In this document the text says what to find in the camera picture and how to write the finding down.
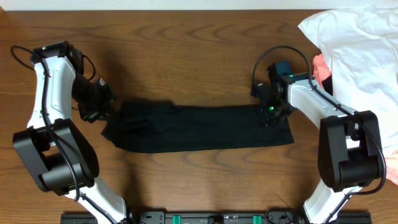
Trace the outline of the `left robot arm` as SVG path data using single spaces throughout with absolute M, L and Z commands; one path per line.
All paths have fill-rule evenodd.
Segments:
M 84 76 L 87 56 L 67 41 L 30 51 L 28 68 L 37 76 L 32 116 L 12 143 L 43 192 L 66 196 L 85 213 L 64 213 L 61 223 L 133 223 L 124 198 L 99 176 L 98 157 L 72 120 L 72 101 L 83 121 L 115 114 L 116 95 L 103 79 Z

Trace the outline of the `white t-shirt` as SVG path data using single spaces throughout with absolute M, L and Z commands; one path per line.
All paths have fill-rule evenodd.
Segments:
M 329 10 L 299 24 L 331 70 L 333 96 L 377 115 L 384 154 L 397 152 L 397 9 Z

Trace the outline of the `pink garment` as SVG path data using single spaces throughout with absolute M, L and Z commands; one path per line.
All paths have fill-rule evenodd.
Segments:
M 326 65 L 323 55 L 316 55 L 313 58 L 313 75 L 322 89 L 330 95 L 333 94 L 332 73 Z

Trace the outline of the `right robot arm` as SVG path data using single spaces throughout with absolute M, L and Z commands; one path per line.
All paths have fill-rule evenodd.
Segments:
M 287 61 L 267 69 L 268 85 L 253 80 L 251 96 L 261 102 L 259 115 L 266 125 L 300 110 L 319 130 L 318 172 L 321 180 L 304 202 L 296 223 L 333 223 L 354 195 L 370 195 L 386 181 L 377 116 L 342 105 L 312 73 L 292 73 Z

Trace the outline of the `black t-shirt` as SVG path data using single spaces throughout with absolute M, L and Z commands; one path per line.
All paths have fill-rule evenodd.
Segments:
M 102 135 L 130 152 L 164 153 L 292 144 L 289 122 L 266 125 L 256 105 L 197 107 L 127 101 Z

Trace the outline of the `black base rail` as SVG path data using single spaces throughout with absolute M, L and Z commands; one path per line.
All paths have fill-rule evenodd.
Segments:
M 288 224 L 310 223 L 303 215 L 292 211 L 269 210 L 266 213 L 164 213 L 146 212 L 135 223 L 141 224 Z M 89 224 L 99 221 L 88 213 L 66 213 L 60 217 L 61 224 Z M 132 220 L 121 223 L 133 223 Z M 369 212 L 340 212 L 337 219 L 330 223 L 372 224 Z

